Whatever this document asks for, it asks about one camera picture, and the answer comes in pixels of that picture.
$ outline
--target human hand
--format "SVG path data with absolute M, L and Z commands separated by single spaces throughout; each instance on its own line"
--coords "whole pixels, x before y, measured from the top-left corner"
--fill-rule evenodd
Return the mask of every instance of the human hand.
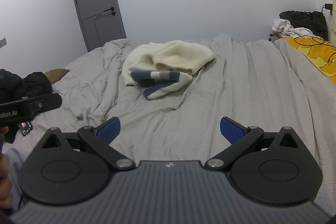
M 8 133 L 8 127 L 0 128 L 0 133 Z M 0 208 L 10 208 L 12 205 L 13 195 L 11 194 L 12 182 L 8 177 L 9 161 L 4 154 L 0 154 Z

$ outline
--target gray bed sheet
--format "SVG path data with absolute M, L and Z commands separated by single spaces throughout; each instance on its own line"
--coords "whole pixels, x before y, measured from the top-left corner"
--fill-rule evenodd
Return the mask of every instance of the gray bed sheet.
M 53 88 L 62 95 L 60 109 L 39 115 L 34 130 L 13 145 L 30 152 L 51 126 L 75 132 L 117 116 L 120 135 L 111 146 L 140 160 L 201 160 L 230 144 L 219 129 L 228 116 L 265 131 L 295 129 L 318 164 L 324 180 L 316 199 L 334 214 L 336 200 L 336 86 L 283 39 L 235 42 L 227 35 L 212 41 L 191 39 L 212 49 L 190 85 L 147 101 L 138 87 L 124 86 L 122 64 L 136 47 L 127 39 L 106 43 L 72 62 Z

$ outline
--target door handle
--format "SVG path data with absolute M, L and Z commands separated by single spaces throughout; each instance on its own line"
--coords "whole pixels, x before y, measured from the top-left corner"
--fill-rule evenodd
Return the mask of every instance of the door handle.
M 107 9 L 107 10 L 105 10 L 104 12 L 107 12 L 107 11 L 114 11 L 114 7 L 111 7 L 110 9 Z

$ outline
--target silver screw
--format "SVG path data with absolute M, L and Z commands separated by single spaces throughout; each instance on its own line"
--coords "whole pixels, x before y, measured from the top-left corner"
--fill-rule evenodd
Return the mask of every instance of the silver screw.
M 127 168 L 130 167 L 133 164 L 133 162 L 130 159 L 121 159 L 117 160 L 116 164 L 120 168 Z
M 212 168 L 217 168 L 223 166 L 224 161 L 222 161 L 221 159 L 211 159 L 208 160 L 208 165 Z

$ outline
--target person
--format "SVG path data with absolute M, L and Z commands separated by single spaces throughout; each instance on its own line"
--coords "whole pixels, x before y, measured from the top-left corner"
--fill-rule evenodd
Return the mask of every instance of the person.
M 8 127 L 0 128 L 0 134 L 7 133 Z M 22 192 L 17 174 L 27 157 L 27 152 L 13 148 L 6 154 L 0 154 L 0 208 L 11 208 L 14 212 L 19 209 Z

